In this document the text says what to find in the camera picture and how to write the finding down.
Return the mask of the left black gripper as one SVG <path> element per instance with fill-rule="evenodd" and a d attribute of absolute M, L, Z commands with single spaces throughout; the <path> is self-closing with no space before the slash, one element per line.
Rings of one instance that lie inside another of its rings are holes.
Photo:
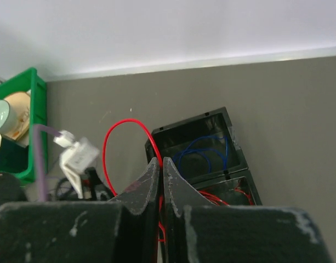
<path fill-rule="evenodd" d="M 84 171 L 79 186 L 80 195 L 67 177 L 60 179 L 55 187 L 55 200 L 109 201 L 113 198 L 113 193 L 101 181 L 95 167 L 89 167 Z"/>

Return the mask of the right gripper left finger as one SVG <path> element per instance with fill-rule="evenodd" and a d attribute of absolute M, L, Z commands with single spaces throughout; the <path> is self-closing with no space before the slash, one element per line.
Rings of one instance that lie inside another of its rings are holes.
<path fill-rule="evenodd" d="M 154 157 L 140 178 L 109 203 L 108 262 L 156 262 L 160 165 Z"/>

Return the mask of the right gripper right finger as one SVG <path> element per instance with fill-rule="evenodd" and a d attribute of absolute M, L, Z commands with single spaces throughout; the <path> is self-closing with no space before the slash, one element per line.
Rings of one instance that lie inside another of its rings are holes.
<path fill-rule="evenodd" d="M 166 262 L 199 262 L 192 209 L 211 207 L 212 202 L 180 175 L 169 157 L 163 159 L 163 196 Z"/>

